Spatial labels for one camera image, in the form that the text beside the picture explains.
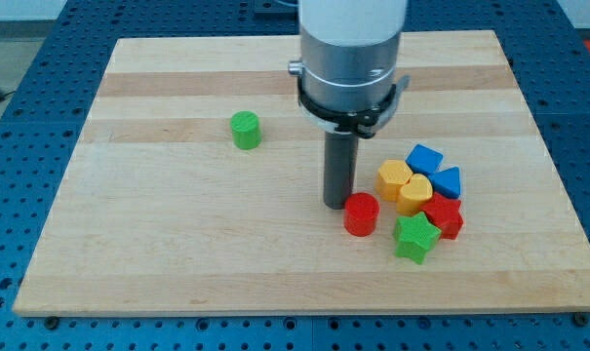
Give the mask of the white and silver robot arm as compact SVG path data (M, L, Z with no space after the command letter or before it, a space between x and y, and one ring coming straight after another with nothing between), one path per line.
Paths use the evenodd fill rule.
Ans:
M393 117L410 78L395 77L407 0L300 0L301 112L328 134L371 138Z

